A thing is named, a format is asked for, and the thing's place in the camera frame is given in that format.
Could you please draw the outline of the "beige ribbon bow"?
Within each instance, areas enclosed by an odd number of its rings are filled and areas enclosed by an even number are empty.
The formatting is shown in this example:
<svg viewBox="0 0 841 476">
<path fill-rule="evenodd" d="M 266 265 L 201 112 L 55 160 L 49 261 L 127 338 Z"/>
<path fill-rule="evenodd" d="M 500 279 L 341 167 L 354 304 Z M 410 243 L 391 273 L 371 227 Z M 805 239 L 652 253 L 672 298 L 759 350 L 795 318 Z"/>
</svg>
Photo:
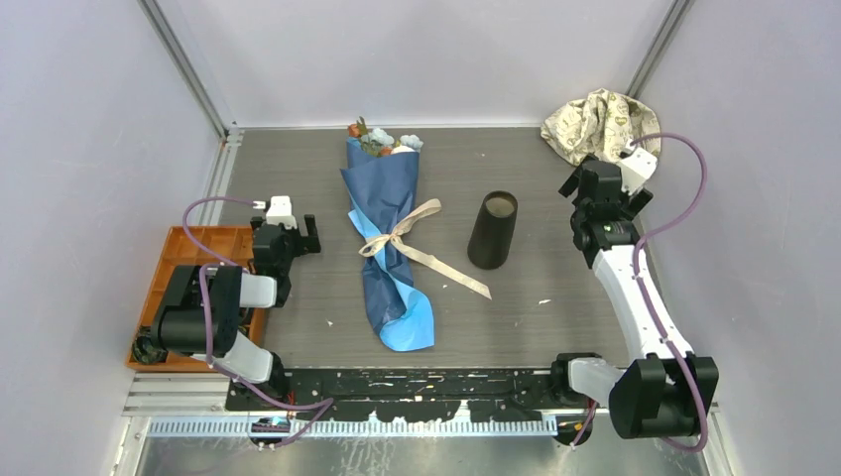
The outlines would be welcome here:
<svg viewBox="0 0 841 476">
<path fill-rule="evenodd" d="M 389 233 L 381 233 L 379 235 L 366 238 L 366 244 L 359 249 L 358 254 L 365 258 L 374 257 L 387 245 L 392 245 L 398 252 L 410 260 L 418 262 L 436 271 L 437 273 L 451 279 L 452 281 L 481 295 L 484 298 L 491 299 L 492 296 L 490 289 L 485 284 L 461 273 L 444 262 L 441 262 L 433 255 L 422 252 L 421 250 L 404 243 L 403 236 L 408 234 L 418 221 L 436 214 L 441 210 L 441 208 L 441 202 L 437 198 L 433 198 L 422 203 L 405 218 L 399 221 Z"/>
</svg>

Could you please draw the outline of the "blue paper flower bouquet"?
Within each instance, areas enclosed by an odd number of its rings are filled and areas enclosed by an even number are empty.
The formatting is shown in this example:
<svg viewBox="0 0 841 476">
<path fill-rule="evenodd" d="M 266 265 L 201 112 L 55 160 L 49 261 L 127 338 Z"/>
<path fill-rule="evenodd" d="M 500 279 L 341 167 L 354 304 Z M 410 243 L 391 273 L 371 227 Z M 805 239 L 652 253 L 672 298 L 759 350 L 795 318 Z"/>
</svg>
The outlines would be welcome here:
<svg viewBox="0 0 841 476">
<path fill-rule="evenodd" d="M 364 244 L 361 271 L 367 319 L 389 349 L 411 352 L 435 343 L 428 297 L 415 286 L 412 259 L 402 245 L 402 220 L 416 209 L 422 141 L 370 128 L 360 117 L 348 126 L 347 166 L 340 171 L 350 198 L 348 217 Z"/>
</svg>

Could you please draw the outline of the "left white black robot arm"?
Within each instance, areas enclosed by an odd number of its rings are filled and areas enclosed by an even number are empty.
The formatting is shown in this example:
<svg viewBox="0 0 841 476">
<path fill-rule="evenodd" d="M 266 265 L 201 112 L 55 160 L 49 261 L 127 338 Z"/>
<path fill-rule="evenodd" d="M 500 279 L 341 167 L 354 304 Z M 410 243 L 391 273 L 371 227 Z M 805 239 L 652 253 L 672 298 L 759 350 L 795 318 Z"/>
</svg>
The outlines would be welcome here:
<svg viewBox="0 0 841 476">
<path fill-rule="evenodd" d="M 281 358 L 250 340 L 240 331 L 245 309 L 282 307 L 286 304 L 295 258 L 319 253 L 315 216 L 303 217 L 305 231 L 251 220 L 251 258 L 244 265 L 209 266 L 205 270 L 210 318 L 205 318 L 199 282 L 199 265 L 178 265 L 164 291 L 150 329 L 155 347 L 204 362 L 206 340 L 212 338 L 213 366 L 245 384 L 250 395 L 267 410 L 282 406 L 289 396 L 289 382 Z"/>
</svg>

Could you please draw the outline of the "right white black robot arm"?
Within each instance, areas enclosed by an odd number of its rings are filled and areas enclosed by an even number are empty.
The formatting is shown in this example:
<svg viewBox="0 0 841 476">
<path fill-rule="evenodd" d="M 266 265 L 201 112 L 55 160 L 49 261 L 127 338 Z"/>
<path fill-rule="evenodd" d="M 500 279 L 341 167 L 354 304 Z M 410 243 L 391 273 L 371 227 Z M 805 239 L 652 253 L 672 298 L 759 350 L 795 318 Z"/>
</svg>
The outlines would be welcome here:
<svg viewBox="0 0 841 476">
<path fill-rule="evenodd" d="M 602 406 L 625 439 L 703 442 L 719 372 L 680 335 L 651 284 L 633 220 L 652 194 L 629 193 L 618 165 L 592 157 L 559 192 L 572 200 L 573 243 L 607 293 L 631 361 L 620 369 L 594 353 L 561 353 L 551 366 L 553 399 L 567 408 Z"/>
</svg>

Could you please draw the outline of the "black cylindrical vase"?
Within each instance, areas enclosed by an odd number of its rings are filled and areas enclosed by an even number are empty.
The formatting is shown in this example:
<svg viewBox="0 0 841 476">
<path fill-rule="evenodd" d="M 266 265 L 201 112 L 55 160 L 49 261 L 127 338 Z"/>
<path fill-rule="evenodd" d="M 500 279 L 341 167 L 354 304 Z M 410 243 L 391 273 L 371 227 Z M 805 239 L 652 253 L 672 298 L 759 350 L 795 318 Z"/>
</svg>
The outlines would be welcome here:
<svg viewBox="0 0 841 476">
<path fill-rule="evenodd" d="M 467 247 L 473 265 L 494 270 L 507 261 L 517 213 L 518 201 L 507 191 L 494 190 L 483 198 Z"/>
</svg>

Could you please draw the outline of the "cream patterned cloth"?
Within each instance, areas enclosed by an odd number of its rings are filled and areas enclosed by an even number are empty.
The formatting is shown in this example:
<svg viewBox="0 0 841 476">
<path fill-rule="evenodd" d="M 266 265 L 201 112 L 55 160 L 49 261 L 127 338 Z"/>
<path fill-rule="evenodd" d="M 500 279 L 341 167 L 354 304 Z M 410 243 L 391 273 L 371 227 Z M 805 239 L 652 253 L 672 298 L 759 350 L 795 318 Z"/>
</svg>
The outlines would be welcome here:
<svg viewBox="0 0 841 476">
<path fill-rule="evenodd" d="M 601 88 L 550 114 L 541 124 L 540 135 L 562 159 L 576 167 L 589 155 L 615 163 L 628 142 L 660 131 L 653 109 Z"/>
</svg>

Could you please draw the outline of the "orange compartment tray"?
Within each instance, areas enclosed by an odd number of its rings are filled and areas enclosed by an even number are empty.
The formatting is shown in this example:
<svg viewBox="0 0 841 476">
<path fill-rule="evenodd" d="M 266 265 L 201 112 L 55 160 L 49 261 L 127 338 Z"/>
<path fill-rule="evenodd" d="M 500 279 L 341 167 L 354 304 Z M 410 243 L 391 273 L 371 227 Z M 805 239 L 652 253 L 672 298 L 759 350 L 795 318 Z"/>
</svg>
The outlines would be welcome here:
<svg viewBox="0 0 841 476">
<path fill-rule="evenodd" d="M 197 279 L 204 264 L 218 264 L 216 255 L 249 267 L 250 226 L 195 226 L 190 229 L 205 246 L 198 248 L 180 226 L 170 229 L 149 287 L 125 364 L 140 372 L 207 373 L 205 319 Z"/>
</svg>

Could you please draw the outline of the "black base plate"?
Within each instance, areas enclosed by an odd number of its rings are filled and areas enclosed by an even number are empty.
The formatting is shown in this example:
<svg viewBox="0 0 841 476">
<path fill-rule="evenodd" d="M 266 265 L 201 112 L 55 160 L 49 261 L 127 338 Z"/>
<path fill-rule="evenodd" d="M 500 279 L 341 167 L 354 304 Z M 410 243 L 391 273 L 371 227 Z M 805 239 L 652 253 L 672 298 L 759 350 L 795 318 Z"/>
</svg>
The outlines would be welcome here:
<svg viewBox="0 0 841 476">
<path fill-rule="evenodd" d="M 587 398 L 565 389 L 559 373 L 548 369 L 301 368 L 289 370 L 287 382 L 283 402 L 332 398 L 322 418 L 334 421 L 445 422 L 465 405 L 471 422 L 525 422 L 588 407 Z"/>
</svg>

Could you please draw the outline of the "aluminium frame rail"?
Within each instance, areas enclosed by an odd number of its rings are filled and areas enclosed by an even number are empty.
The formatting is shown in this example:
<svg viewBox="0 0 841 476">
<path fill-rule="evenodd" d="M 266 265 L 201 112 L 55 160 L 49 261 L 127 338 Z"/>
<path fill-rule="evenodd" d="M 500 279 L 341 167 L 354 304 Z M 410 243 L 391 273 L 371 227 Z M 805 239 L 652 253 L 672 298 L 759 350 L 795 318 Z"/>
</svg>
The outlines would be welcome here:
<svg viewBox="0 0 841 476">
<path fill-rule="evenodd" d="M 245 437 L 260 447 L 290 436 L 548 436 L 584 442 L 596 424 L 582 396 L 563 394 L 549 371 L 300 368 L 287 374 L 284 408 L 211 373 L 139 373 L 126 417 L 151 436 Z"/>
</svg>

